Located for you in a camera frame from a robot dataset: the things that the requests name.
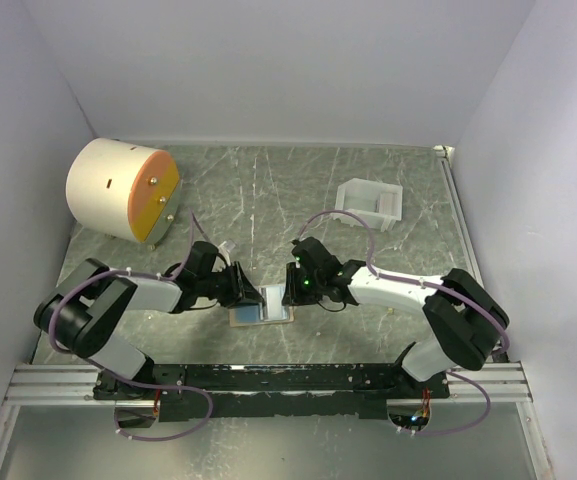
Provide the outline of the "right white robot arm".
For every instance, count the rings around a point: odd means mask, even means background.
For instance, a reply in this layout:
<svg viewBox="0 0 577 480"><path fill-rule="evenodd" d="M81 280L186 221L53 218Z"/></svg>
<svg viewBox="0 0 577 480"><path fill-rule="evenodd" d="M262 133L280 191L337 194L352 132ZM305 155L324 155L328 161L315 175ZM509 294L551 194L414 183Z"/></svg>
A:
<svg viewBox="0 0 577 480"><path fill-rule="evenodd" d="M341 262L316 238L293 242L282 304L315 305L327 299L342 308L375 305L419 314L431 329L397 360L394 390L411 398L432 376L453 367L480 370L496 347L506 348L509 318L463 269L422 277L378 269L360 260Z"/></svg>

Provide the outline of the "beige leather card holder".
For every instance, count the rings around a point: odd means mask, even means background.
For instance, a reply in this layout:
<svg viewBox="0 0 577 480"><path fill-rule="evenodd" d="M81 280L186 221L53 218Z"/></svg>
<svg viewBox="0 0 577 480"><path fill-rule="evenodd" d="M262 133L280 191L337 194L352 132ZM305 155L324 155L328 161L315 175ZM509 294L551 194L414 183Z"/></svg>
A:
<svg viewBox="0 0 577 480"><path fill-rule="evenodd" d="M282 304L285 293L283 284L265 285L258 288L264 304L239 305L229 310L231 327L252 327L292 323L294 309Z"/></svg>

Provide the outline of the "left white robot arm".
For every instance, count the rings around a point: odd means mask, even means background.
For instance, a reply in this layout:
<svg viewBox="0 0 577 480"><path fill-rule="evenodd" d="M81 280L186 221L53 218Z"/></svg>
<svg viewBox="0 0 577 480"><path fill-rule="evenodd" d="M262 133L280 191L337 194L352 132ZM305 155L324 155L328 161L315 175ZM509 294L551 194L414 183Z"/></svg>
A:
<svg viewBox="0 0 577 480"><path fill-rule="evenodd" d="M196 241L186 259L163 274L87 259L39 304L33 321L53 349L118 375L120 389L141 399L155 385L154 361L115 333L120 320L137 310L181 314L202 298L227 309L265 304L239 263L228 262L214 244Z"/></svg>

